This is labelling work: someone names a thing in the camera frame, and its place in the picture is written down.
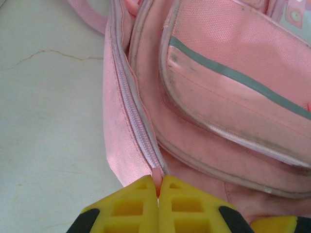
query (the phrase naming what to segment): pink backpack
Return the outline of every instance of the pink backpack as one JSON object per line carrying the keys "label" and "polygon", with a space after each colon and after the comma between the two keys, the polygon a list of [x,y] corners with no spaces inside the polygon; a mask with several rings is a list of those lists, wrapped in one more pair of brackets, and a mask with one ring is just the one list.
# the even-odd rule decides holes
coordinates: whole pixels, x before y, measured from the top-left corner
{"label": "pink backpack", "polygon": [[68,1],[105,33],[106,155],[124,186],[160,167],[248,222],[311,217],[310,0],[112,0],[108,21]]}

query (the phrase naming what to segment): gray stripe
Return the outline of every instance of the gray stripe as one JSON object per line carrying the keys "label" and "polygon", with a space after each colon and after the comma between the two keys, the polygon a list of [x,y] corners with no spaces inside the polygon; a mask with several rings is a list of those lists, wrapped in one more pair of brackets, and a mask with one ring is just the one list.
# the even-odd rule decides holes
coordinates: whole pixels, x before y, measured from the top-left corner
{"label": "gray stripe", "polygon": [[274,103],[282,106],[283,108],[288,109],[289,111],[296,113],[308,120],[311,120],[311,113],[306,109],[300,107],[299,105],[291,102],[290,100],[280,96],[279,94],[275,93],[265,85],[257,82],[256,80],[242,74],[234,69],[226,67],[220,63],[214,62],[195,51],[189,49],[186,45],[184,45],[181,41],[179,41],[176,37],[171,37],[170,39],[170,46],[173,46],[180,51],[182,51],[186,56],[194,60],[195,62],[199,63],[200,65],[211,69],[219,74],[222,74],[228,78],[231,78],[251,89],[257,91],[258,93],[264,95],[269,100],[273,101]]}

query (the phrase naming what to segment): zipper teeth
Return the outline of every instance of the zipper teeth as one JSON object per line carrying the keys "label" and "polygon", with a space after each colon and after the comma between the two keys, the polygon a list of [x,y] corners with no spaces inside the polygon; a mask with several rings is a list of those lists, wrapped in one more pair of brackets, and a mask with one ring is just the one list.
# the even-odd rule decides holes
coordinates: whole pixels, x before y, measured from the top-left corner
{"label": "zipper teeth", "polygon": [[[114,21],[115,27],[117,27],[116,23],[116,11],[112,10],[112,17]],[[143,122],[139,116],[136,104],[133,100],[132,93],[128,84],[128,81],[126,80],[125,77],[125,72],[124,72],[124,66],[121,63],[121,54],[120,54],[120,48],[121,48],[121,43],[117,39],[117,30],[115,28],[114,33],[112,33],[113,40],[117,42],[117,46],[112,46],[112,50],[114,51],[114,55],[116,56],[115,63],[116,63],[116,72],[118,75],[118,80],[120,83],[120,89],[121,89],[121,95],[124,101],[124,105],[126,108],[126,111],[128,113],[128,117],[130,119],[130,123],[132,126],[132,129],[134,131],[135,137],[138,141],[138,144],[147,160],[149,165],[151,167],[160,167],[162,170],[164,170],[164,167],[162,164],[159,162],[156,152],[153,148],[153,145],[150,141],[149,135],[146,132],[145,127],[143,126]]]}

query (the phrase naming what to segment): yellow plastic object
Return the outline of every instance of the yellow plastic object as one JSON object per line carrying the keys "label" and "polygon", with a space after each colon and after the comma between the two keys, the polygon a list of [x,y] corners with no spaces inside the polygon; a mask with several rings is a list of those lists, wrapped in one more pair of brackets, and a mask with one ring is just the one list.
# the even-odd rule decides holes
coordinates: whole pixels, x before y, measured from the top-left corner
{"label": "yellow plastic object", "polygon": [[251,224],[255,233],[294,233],[296,226],[296,216],[268,217]]}
{"label": "yellow plastic object", "polygon": [[219,207],[235,207],[172,176],[165,176],[159,197],[160,233],[230,233]]}
{"label": "yellow plastic object", "polygon": [[90,233],[158,233],[158,204],[151,176],[86,207],[99,209]]}
{"label": "yellow plastic object", "polygon": [[85,208],[67,233],[311,233],[311,219],[270,217],[247,224],[230,203],[165,176],[159,201],[144,176]]}

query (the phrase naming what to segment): crack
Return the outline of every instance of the crack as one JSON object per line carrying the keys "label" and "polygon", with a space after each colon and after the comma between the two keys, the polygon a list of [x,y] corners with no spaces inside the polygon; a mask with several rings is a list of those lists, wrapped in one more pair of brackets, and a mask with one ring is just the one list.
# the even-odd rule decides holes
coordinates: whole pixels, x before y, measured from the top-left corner
{"label": "crack", "polygon": [[67,225],[67,224],[71,224],[72,222],[64,222],[64,223],[59,223],[59,224],[54,224],[54,225],[50,225],[48,227],[43,228],[42,230],[47,230],[49,228],[54,228],[54,227],[58,227],[58,226],[62,226],[62,225]]}
{"label": "crack", "polygon": [[27,58],[24,58],[23,60],[21,60],[21,61],[17,62],[14,66],[9,67],[9,68],[0,69],[0,71],[5,71],[5,70],[10,70],[10,69],[13,69],[13,68],[15,68],[16,66],[18,66],[19,64],[21,64],[21,63],[23,63],[23,62],[25,62],[25,61],[27,61],[27,60],[31,59],[32,57],[34,57],[34,56],[36,56],[36,55],[38,55],[38,54],[40,54],[40,53],[43,53],[43,52],[53,52],[53,53],[58,53],[58,54],[60,54],[60,55],[62,55],[62,56],[64,56],[64,57],[73,58],[73,59],[75,59],[75,60],[79,60],[79,61],[85,61],[85,60],[103,60],[103,58],[102,58],[102,57],[87,57],[87,58],[79,58],[79,57],[75,57],[75,56],[72,56],[72,55],[68,55],[68,54],[65,54],[65,53],[62,53],[62,52],[60,52],[60,51],[56,51],[56,50],[40,50],[40,51],[38,51],[38,52],[34,53],[33,55],[31,55],[31,56],[29,56],[29,57],[27,57]]}

